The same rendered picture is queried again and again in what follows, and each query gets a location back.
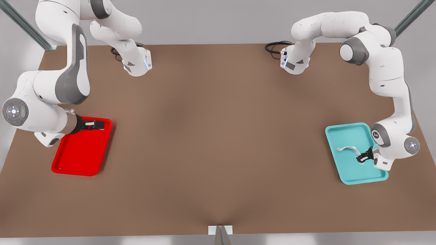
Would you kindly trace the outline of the white drainage pipe clamp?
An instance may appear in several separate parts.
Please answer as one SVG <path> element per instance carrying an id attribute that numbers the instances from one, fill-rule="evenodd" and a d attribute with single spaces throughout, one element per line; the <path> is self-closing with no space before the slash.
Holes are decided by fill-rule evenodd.
<path id="1" fill-rule="evenodd" d="M 350 149 L 350 150 L 353 150 L 353 151 L 355 152 L 355 154 L 357 155 L 355 158 L 356 158 L 356 160 L 358 161 L 358 163 L 360 163 L 361 165 L 364 164 L 364 161 L 362 162 L 362 161 L 360 160 L 360 158 L 359 158 L 359 157 L 361 156 L 361 153 L 359 152 L 359 150 L 358 150 L 355 146 L 345 146 L 345 147 L 343 147 L 343 148 L 338 148 L 337 151 L 341 152 L 341 151 L 343 151 L 344 149 Z"/>

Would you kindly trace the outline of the teal plastic tray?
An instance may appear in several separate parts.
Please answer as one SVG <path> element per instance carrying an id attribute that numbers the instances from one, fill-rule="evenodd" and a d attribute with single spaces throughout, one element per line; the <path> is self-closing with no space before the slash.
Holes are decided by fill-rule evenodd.
<path id="1" fill-rule="evenodd" d="M 374 168 L 373 160 L 366 160 L 363 165 L 356 160 L 353 150 L 338 148 L 355 146 L 360 153 L 366 152 L 375 143 L 370 135 L 370 128 L 363 122 L 328 126 L 325 129 L 340 180 L 346 185 L 379 182 L 388 179 L 388 172 Z"/>

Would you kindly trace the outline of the red plastic tray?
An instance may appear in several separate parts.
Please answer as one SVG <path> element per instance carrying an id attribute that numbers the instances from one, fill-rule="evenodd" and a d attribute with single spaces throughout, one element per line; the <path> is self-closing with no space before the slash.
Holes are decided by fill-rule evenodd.
<path id="1" fill-rule="evenodd" d="M 82 118 L 103 121 L 104 130 L 82 130 L 64 136 L 51 166 L 54 173 L 94 176 L 100 171 L 113 122 L 109 118 Z"/>

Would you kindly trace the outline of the silver frame post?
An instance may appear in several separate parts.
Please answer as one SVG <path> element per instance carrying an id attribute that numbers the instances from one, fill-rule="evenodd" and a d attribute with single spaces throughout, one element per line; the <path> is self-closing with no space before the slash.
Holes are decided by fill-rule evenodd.
<path id="1" fill-rule="evenodd" d="M 6 0 L 0 0 L 0 9 L 25 31 L 45 51 L 55 51 L 57 45 L 50 44 L 28 21 L 20 15 Z"/>
<path id="2" fill-rule="evenodd" d="M 232 225 L 208 226 L 208 235 L 214 235 L 214 245 L 232 245 L 229 234 L 233 234 Z"/>
<path id="3" fill-rule="evenodd" d="M 419 3 L 394 28 L 396 37 L 402 34 L 435 0 L 420 0 Z"/>

